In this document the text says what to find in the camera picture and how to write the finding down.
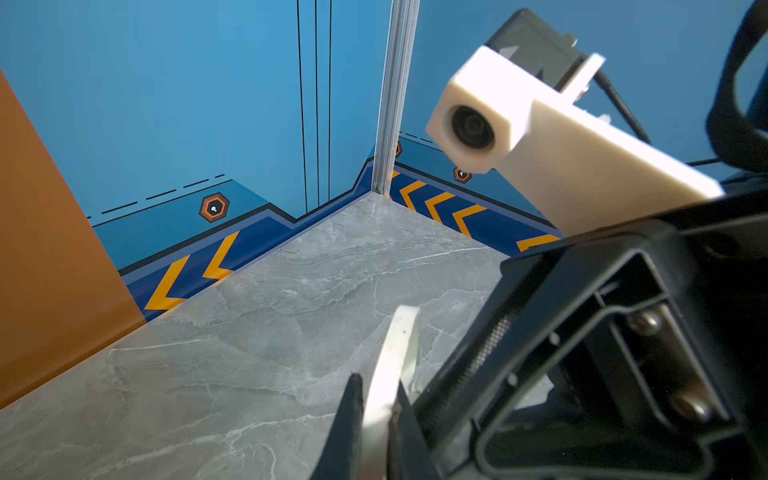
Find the white charging case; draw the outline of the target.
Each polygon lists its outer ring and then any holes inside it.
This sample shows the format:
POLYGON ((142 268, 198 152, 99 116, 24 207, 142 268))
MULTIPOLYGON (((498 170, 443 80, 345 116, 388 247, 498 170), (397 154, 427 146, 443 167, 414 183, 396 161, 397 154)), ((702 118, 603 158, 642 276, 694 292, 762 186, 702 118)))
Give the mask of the white charging case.
POLYGON ((362 418, 359 479, 385 479, 389 424, 401 384, 408 389, 417 364, 420 308, 394 312, 367 392, 362 418))

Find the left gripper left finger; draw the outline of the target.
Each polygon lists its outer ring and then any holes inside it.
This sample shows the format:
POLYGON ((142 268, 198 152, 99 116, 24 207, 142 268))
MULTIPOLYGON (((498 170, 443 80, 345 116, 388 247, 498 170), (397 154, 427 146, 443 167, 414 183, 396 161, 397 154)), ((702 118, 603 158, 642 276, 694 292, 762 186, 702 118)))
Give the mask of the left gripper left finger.
POLYGON ((311 480, 358 478, 363 412, 363 378, 352 373, 311 480))

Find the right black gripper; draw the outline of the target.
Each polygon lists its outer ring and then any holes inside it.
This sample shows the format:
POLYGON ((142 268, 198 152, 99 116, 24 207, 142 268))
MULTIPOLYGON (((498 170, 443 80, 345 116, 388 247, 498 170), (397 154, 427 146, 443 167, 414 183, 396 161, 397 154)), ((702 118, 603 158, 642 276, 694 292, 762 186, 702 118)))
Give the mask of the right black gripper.
POLYGON ((495 479, 767 475, 767 189, 510 261, 416 403, 495 479))

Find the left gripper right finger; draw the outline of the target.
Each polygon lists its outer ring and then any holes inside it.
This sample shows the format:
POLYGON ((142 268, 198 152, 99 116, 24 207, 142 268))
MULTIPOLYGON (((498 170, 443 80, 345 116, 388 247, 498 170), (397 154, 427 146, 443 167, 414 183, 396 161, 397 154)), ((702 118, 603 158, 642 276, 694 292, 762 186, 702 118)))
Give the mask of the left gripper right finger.
POLYGON ((386 468, 389 480, 440 478, 402 383, 389 421, 386 468))

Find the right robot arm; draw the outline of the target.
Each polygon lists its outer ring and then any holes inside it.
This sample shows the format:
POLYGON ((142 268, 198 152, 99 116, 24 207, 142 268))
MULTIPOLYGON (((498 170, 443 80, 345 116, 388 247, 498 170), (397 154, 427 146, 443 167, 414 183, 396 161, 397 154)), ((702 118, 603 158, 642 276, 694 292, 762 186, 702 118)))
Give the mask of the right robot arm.
POLYGON ((559 231, 505 261, 416 401, 439 470, 493 479, 767 475, 767 116, 737 76, 754 2, 706 120, 718 182, 580 109, 602 59, 515 12, 454 74, 429 135, 498 172, 559 231))

